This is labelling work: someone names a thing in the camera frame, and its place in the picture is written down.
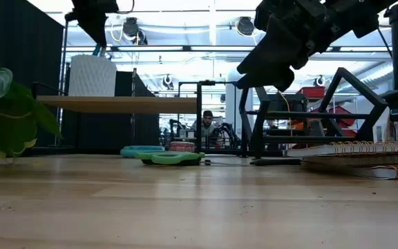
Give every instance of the white cylindrical container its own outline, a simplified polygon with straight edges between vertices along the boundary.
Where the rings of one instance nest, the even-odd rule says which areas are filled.
[[[179,137],[186,138],[187,137],[187,131],[185,131],[184,129],[181,129],[179,131]]]
[[[116,65],[93,55],[72,57],[69,96],[115,96]]]

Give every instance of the stack of notebooks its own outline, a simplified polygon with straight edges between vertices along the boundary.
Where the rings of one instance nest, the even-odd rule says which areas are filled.
[[[291,149],[285,156],[301,158],[310,169],[377,179],[398,179],[398,142],[335,142]]]

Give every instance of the man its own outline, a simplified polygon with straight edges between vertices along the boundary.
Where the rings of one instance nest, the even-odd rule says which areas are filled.
[[[195,121],[193,123],[193,127],[192,127],[194,132],[197,132],[196,131],[196,122],[197,121]],[[212,122],[213,122],[213,113],[211,111],[209,111],[209,110],[204,111],[202,124],[201,124],[201,127],[202,127],[202,139],[204,139],[205,137],[210,137],[210,135],[213,133],[213,130],[216,128],[212,124]]]
[[[277,126],[274,124],[274,120],[267,120],[267,124],[269,129],[278,129]]]

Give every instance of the black curtain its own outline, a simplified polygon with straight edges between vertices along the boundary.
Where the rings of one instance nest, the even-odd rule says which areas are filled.
[[[139,77],[135,79],[136,97],[155,97]],[[159,114],[135,114],[134,145],[159,145]]]
[[[41,82],[59,86],[63,27],[26,0],[0,0],[0,60],[13,79],[27,87]],[[57,95],[38,89],[39,95]],[[54,144],[55,137],[38,131],[37,146]]]

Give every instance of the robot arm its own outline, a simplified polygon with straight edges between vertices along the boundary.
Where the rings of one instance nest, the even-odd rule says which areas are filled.
[[[397,0],[263,0],[254,25],[266,36],[240,63],[238,88],[272,85],[285,91],[308,58],[344,34],[360,38],[379,26],[378,13]]]
[[[101,47],[107,47],[105,38],[106,13],[118,12],[116,0],[72,0],[73,11],[66,21],[77,20],[79,26]]]

